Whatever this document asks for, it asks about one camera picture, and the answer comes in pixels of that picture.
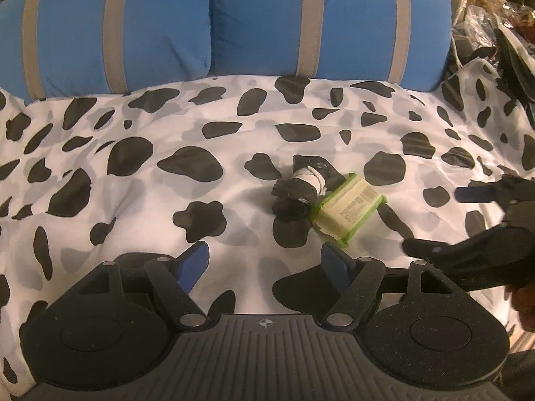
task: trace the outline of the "blue pillow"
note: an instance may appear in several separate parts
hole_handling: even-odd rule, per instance
[[[450,0],[399,1],[405,16],[410,9],[405,18],[410,21],[400,30],[406,64],[399,52],[403,43],[394,54],[396,39],[403,42],[397,0],[307,0],[305,6],[303,1],[212,0],[211,72],[391,81],[418,91],[433,90],[441,81],[450,45]]]
[[[5,0],[0,31],[0,87],[27,102],[197,80],[211,63],[209,0]]]

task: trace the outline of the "blue cushion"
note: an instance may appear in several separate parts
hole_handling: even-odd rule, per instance
[[[46,97],[111,92],[104,69],[106,0],[39,0],[37,57]],[[21,31],[26,0],[0,4],[0,87],[30,102]],[[127,91],[207,76],[209,0],[125,0],[122,63]]]
[[[450,0],[411,0],[411,36],[401,86],[430,91],[449,51]],[[213,0],[214,75],[293,75],[302,0]],[[396,0],[325,0],[318,79],[388,78],[395,41]]]

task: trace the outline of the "green and yellow packet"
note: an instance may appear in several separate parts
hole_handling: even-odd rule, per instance
[[[312,208],[310,220],[338,245],[347,247],[360,226],[385,202],[384,195],[356,173],[350,173],[346,182]]]

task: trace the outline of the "cow print sheet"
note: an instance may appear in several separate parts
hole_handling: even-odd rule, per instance
[[[128,96],[0,95],[0,399],[34,384],[24,326],[125,252],[178,255],[204,239],[192,291],[210,312],[325,312],[336,291],[307,221],[271,213],[295,154],[357,172],[389,200],[347,250],[407,267],[406,237],[458,242],[497,224],[454,188],[533,177],[535,134],[494,69],[474,60],[434,93],[386,83],[229,76]],[[504,324],[504,289],[474,293]]]

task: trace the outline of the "metal screw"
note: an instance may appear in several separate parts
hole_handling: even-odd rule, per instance
[[[327,317],[327,322],[333,327],[345,327],[353,322],[353,318],[344,313],[332,313]]]
[[[180,317],[180,324],[186,327],[199,327],[206,322],[206,317],[199,313],[187,313]]]

